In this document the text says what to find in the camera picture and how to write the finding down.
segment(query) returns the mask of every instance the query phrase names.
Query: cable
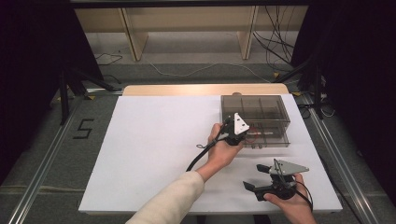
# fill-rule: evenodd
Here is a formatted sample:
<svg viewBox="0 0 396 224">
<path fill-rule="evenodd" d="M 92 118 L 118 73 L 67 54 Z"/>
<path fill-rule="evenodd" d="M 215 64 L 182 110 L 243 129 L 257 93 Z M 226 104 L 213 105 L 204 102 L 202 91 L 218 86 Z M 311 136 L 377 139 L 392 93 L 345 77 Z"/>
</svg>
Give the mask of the cable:
<svg viewBox="0 0 396 224">
<path fill-rule="evenodd" d="M 263 40 L 270 41 L 270 42 L 277 43 L 277 44 L 283 44 L 283 45 L 288 46 L 289 48 L 294 49 L 294 46 L 291 45 L 291 44 L 288 44 L 288 43 L 286 43 L 286 42 L 280 42 L 280 41 L 276 41 L 276 40 L 273 40 L 273 39 L 265 38 L 265 37 L 259 35 L 259 33 L 257 33 L 257 31 L 255 31 L 254 33 L 255 33 L 259 38 L 261 38 L 261 39 L 263 39 Z"/>
<path fill-rule="evenodd" d="M 310 105 L 297 105 L 297 107 L 300 110 L 301 116 L 303 117 L 303 119 L 309 119 L 311 117 L 311 111 L 309 110 L 309 108 L 315 106 L 314 104 L 310 104 Z"/>
<path fill-rule="evenodd" d="M 257 138 L 258 138 L 258 135 L 259 135 L 259 130 L 258 130 L 256 127 L 254 127 L 253 125 L 250 125 L 250 126 L 249 126 L 249 130 L 255 132 L 255 133 L 253 134 L 253 137 L 254 137 L 254 138 L 253 138 L 252 140 L 248 139 L 247 137 L 245 138 L 245 142 L 251 144 L 251 143 L 256 142 L 256 140 L 257 140 Z"/>
<path fill-rule="evenodd" d="M 314 201 L 312 200 L 311 192 L 309 192 L 309 189 L 308 189 L 308 188 L 306 187 L 306 185 L 304 185 L 303 183 L 301 183 L 301 182 L 299 182 L 299 181 L 296 181 L 296 183 L 302 185 L 302 186 L 306 189 L 306 192 L 308 193 L 309 199 L 310 199 L 310 200 L 308 200 L 308 198 L 306 198 L 305 195 L 303 195 L 303 194 L 302 194 L 300 191 L 298 191 L 297 189 L 295 190 L 295 192 L 296 192 L 298 195 L 300 195 L 300 197 L 302 197 L 302 198 L 308 203 L 309 207 L 311 208 L 311 212 L 314 211 Z"/>
<path fill-rule="evenodd" d="M 279 176 L 282 184 L 285 187 L 290 188 L 289 184 L 285 180 L 285 177 L 283 176 L 282 168 L 280 167 L 279 161 L 277 161 L 276 159 L 274 159 L 274 166 L 275 166 L 276 173 Z M 301 184 L 302 186 L 304 186 L 304 188 L 306 189 L 307 194 L 309 195 L 309 199 L 310 200 L 305 195 L 303 195 L 300 191 L 298 191 L 297 189 L 294 189 L 294 188 L 290 188 L 290 189 L 292 189 L 297 195 L 302 197 L 308 203 L 309 208 L 311 208 L 311 212 L 312 212 L 314 210 L 314 201 L 312 200 L 311 192 L 309 192 L 309 189 L 303 183 L 301 183 L 299 181 L 296 181 L 296 183 Z"/>
<path fill-rule="evenodd" d="M 262 45 L 263 48 L 265 48 L 267 51 L 270 51 L 271 53 L 275 54 L 276 57 L 278 57 L 280 60 L 282 60 L 284 63 L 286 64 L 290 64 L 290 62 L 288 62 L 286 59 L 282 58 L 279 54 L 277 54 L 276 52 L 274 52 L 272 49 L 269 49 L 268 46 L 265 46 L 260 39 L 256 36 L 256 33 L 253 33 L 253 36 L 256 38 L 256 40 Z"/>
<path fill-rule="evenodd" d="M 220 136 L 221 132 L 224 130 L 224 127 L 230 122 L 230 119 L 226 119 L 224 120 L 224 122 L 222 123 L 220 130 L 218 132 L 218 134 L 216 135 L 216 137 L 213 139 L 213 141 L 209 144 L 207 144 L 205 147 L 203 147 L 202 145 L 198 145 L 197 147 L 203 148 L 204 150 L 198 154 L 197 157 L 195 157 L 194 160 L 192 160 L 192 162 L 190 163 L 189 167 L 187 168 L 186 172 L 191 171 L 192 167 L 195 165 L 196 162 L 198 162 L 198 160 L 200 160 L 205 154 L 206 152 L 209 151 L 210 148 L 212 148 L 218 141 L 224 140 L 224 138 L 227 135 L 224 136 Z"/>
<path fill-rule="evenodd" d="M 122 84 L 122 82 L 121 81 L 119 81 L 116 77 L 114 77 L 114 76 L 111 76 L 111 75 L 103 75 L 104 77 L 112 77 L 112 78 L 114 78 L 116 81 L 117 81 L 117 83 L 119 83 L 119 84 Z"/>
<path fill-rule="evenodd" d="M 281 20 L 280 20 L 280 22 L 279 22 L 279 7 L 276 7 L 276 21 L 274 22 L 273 18 L 271 17 L 271 15 L 270 15 L 270 13 L 269 13 L 269 11 L 268 11 L 268 8 L 265 7 L 265 11 L 267 12 L 267 15 L 268 15 L 268 17 L 269 17 L 269 19 L 270 19 L 270 21 L 271 21 L 273 27 L 274 27 L 273 35 L 271 35 L 271 39 L 272 39 L 272 36 L 275 35 L 275 36 L 280 40 L 280 42 L 282 42 L 282 43 L 284 43 L 285 41 L 282 39 L 282 35 L 280 34 L 280 23 L 283 21 L 283 16 L 284 16 L 286 10 L 287 10 L 287 7 L 285 7 L 285 9 L 283 10 L 282 18 L 281 18 Z M 290 60 L 289 60 L 288 54 L 289 54 L 290 56 L 291 56 L 291 54 L 289 53 L 289 50 L 285 47 L 284 44 L 282 44 L 282 49 L 283 49 L 283 52 L 285 53 L 286 60 L 287 60 L 288 63 L 289 63 Z"/>
<path fill-rule="evenodd" d="M 334 116 L 334 114 L 335 114 L 335 109 L 332 110 L 332 113 L 329 113 L 329 112 L 325 111 L 325 110 L 321 107 L 321 108 L 320 108 L 320 111 L 321 111 L 322 114 L 323 114 L 325 117 L 327 117 L 327 118 L 331 118 L 331 117 Z"/>
<path fill-rule="evenodd" d="M 101 58 L 104 55 L 108 55 L 110 57 L 119 57 L 119 58 L 114 60 L 114 61 L 112 61 L 111 63 L 99 63 L 98 65 L 110 65 L 110 64 L 113 64 L 114 62 L 122 59 L 122 56 L 119 55 L 119 54 L 108 54 L 108 53 L 102 53 L 99 56 L 95 57 L 95 59 L 99 59 L 99 58 Z"/>
<path fill-rule="evenodd" d="M 332 175 L 330 174 L 330 169 L 329 166 L 327 165 L 327 162 L 320 156 L 320 161 L 323 164 L 324 170 L 326 171 L 327 177 L 329 177 L 330 183 L 332 183 L 332 186 L 338 191 L 340 194 L 341 198 L 343 198 L 344 202 L 346 205 L 349 207 L 350 211 L 352 212 L 353 216 L 358 220 L 360 224 L 362 224 L 361 219 L 359 218 L 358 214 L 353 210 L 352 205 L 350 205 L 349 201 L 347 200 L 346 196 L 341 192 L 341 190 L 338 188 L 338 186 L 335 184 L 334 180 L 332 179 Z"/>
<path fill-rule="evenodd" d="M 197 73 L 197 72 L 199 72 L 199 71 L 208 69 L 208 68 L 213 67 L 213 66 L 215 66 L 215 65 L 227 64 L 227 65 L 232 65 L 232 66 L 237 66 L 237 67 L 245 68 L 245 69 L 247 69 L 251 74 L 253 74 L 255 77 L 258 77 L 259 79 L 261 79 L 261 80 L 263 80 L 263 81 L 265 81 L 265 82 L 270 83 L 270 81 L 268 81 L 267 79 L 265 79 L 265 78 L 263 78 L 263 77 L 260 77 L 259 75 L 255 74 L 250 68 L 248 68 L 248 67 L 246 67 L 246 66 L 244 66 L 244 65 L 242 65 L 242 64 L 236 64 L 236 63 L 213 63 L 213 64 L 210 64 L 209 66 L 206 66 L 206 67 L 197 69 L 197 70 L 195 70 L 195 71 L 192 71 L 192 72 L 190 72 L 190 73 L 188 73 L 188 74 L 184 74 L 184 75 L 164 73 L 164 72 L 160 71 L 160 69 L 158 69 L 158 68 L 157 68 L 154 64 L 152 64 L 151 62 L 148 61 L 148 63 L 149 63 L 160 75 L 169 76 L 169 77 L 189 77 L 189 76 L 191 76 L 191 75 L 193 75 L 193 74 L 195 74 L 195 73 Z"/>
<path fill-rule="evenodd" d="M 285 41 L 286 41 L 286 35 L 288 34 L 288 31 L 289 31 L 289 25 L 290 25 L 291 18 L 294 15 L 294 9 L 296 9 L 296 6 L 294 6 L 293 9 L 291 10 L 291 14 L 290 14 L 290 17 L 289 17 L 288 25 L 286 26 Z"/>
</svg>

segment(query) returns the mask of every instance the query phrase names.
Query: transparent plastic box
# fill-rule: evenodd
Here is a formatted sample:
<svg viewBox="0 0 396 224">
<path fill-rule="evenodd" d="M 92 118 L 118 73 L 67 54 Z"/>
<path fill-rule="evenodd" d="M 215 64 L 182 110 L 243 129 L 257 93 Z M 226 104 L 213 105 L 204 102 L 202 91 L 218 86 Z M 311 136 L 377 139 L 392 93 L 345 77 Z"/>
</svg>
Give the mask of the transparent plastic box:
<svg viewBox="0 0 396 224">
<path fill-rule="evenodd" d="M 290 119 L 279 95 L 224 95 L 221 96 L 221 118 L 239 116 L 250 126 L 245 147 L 288 147 L 286 135 Z"/>
</svg>

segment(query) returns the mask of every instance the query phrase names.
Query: cream sleeve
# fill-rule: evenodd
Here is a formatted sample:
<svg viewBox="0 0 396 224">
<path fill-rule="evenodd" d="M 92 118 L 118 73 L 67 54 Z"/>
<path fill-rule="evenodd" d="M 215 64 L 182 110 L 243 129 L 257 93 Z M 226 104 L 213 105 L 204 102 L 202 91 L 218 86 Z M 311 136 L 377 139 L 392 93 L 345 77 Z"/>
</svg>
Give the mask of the cream sleeve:
<svg viewBox="0 0 396 224">
<path fill-rule="evenodd" d="M 201 196 L 204 186 L 198 173 L 187 172 L 151 198 L 126 223 L 180 223 Z"/>
</svg>

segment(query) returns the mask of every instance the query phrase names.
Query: finger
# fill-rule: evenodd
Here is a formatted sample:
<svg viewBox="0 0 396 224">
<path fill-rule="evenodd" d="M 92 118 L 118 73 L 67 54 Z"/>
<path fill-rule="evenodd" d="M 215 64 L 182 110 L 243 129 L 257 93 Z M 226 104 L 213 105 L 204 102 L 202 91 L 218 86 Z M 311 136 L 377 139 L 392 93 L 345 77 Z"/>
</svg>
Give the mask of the finger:
<svg viewBox="0 0 396 224">
<path fill-rule="evenodd" d="M 239 142 L 237 147 L 238 147 L 238 152 L 239 152 L 244 147 L 243 141 Z"/>
<path fill-rule="evenodd" d="M 212 131 L 210 132 L 209 137 L 207 137 L 207 141 L 211 142 L 215 139 L 215 137 L 218 135 L 220 131 L 221 124 L 215 123 L 212 127 Z"/>
<path fill-rule="evenodd" d="M 304 183 L 303 176 L 301 174 L 294 174 L 294 178 L 295 178 L 296 182 L 298 182 L 297 190 L 306 196 L 306 191 L 305 191 L 305 187 L 304 187 L 305 183 Z"/>
<path fill-rule="evenodd" d="M 280 198 L 278 198 L 275 194 L 272 194 L 272 193 L 264 194 L 264 199 L 270 203 L 273 203 L 274 205 L 276 205 L 278 207 L 280 207 L 282 204 L 282 200 Z"/>
</svg>

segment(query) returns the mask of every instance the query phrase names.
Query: floor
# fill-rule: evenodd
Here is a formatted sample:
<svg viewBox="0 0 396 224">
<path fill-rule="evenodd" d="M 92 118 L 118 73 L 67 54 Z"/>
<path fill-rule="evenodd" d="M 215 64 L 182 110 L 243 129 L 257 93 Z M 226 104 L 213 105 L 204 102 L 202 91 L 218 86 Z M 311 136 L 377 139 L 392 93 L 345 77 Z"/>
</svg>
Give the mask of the floor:
<svg viewBox="0 0 396 224">
<path fill-rule="evenodd" d="M 271 34 L 260 33 L 265 37 L 271 37 Z M 282 35 L 293 45 L 297 33 Z M 249 59 L 242 60 L 236 34 L 232 32 L 149 34 L 140 62 L 132 61 L 123 34 L 87 34 L 87 37 L 97 62 L 103 65 L 101 69 L 104 74 L 108 69 L 105 64 L 151 66 L 161 76 L 176 77 L 189 76 L 196 71 L 210 72 L 211 69 L 233 70 L 236 64 L 243 66 L 243 72 L 252 77 L 260 76 L 256 72 L 260 71 L 257 66 L 271 64 L 265 70 L 266 79 L 290 69 L 276 56 L 268 55 L 256 40 L 252 43 Z M 274 47 L 274 51 L 285 57 L 280 45 Z M 117 84 L 112 77 L 106 77 L 106 80 Z M 298 77 L 295 77 L 286 83 L 290 91 L 298 91 L 297 80 Z M 312 103 L 310 94 L 303 93 L 295 98 L 296 103 Z M 93 217 L 78 212 L 80 198 L 97 157 L 98 151 L 94 149 L 101 146 L 111 119 L 111 108 L 116 102 L 117 96 L 111 94 L 98 94 L 92 101 L 71 98 L 74 119 L 70 120 L 70 127 L 60 128 L 60 103 L 57 96 L 54 97 L 52 109 L 30 149 L 21 155 L 0 188 L 0 223 L 10 220 L 9 223 L 124 223 L 128 220 L 130 216 Z M 315 113 L 309 110 L 302 110 L 302 116 L 307 117 L 304 121 L 312 141 L 326 161 L 333 182 L 340 189 L 337 192 L 344 210 L 337 214 L 315 214 L 318 223 L 359 223 L 353 212 L 362 223 L 394 223 L 395 207 L 364 159 L 356 153 L 357 149 L 342 120 L 336 113 L 331 116 L 330 107 L 323 110 L 327 115 L 324 120 L 318 120 Z M 92 132 L 90 139 L 77 139 L 80 136 L 79 121 L 91 118 L 95 119 L 92 125 L 97 132 Z M 287 222 L 282 214 L 270 218 L 273 223 Z M 195 222 L 195 217 L 188 216 L 182 223 Z M 253 219 L 252 216 L 213 216 L 206 223 L 253 223 Z"/>
</svg>

